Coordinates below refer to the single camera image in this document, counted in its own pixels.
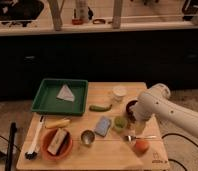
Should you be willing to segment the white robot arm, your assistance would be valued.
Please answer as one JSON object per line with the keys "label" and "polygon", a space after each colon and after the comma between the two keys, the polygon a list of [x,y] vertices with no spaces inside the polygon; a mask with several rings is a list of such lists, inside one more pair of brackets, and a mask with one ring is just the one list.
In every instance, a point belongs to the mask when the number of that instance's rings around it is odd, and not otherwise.
{"label": "white robot arm", "polygon": [[156,114],[198,138],[198,112],[170,102],[170,96],[170,89],[161,83],[141,92],[133,107],[134,118],[137,121],[148,121]]}

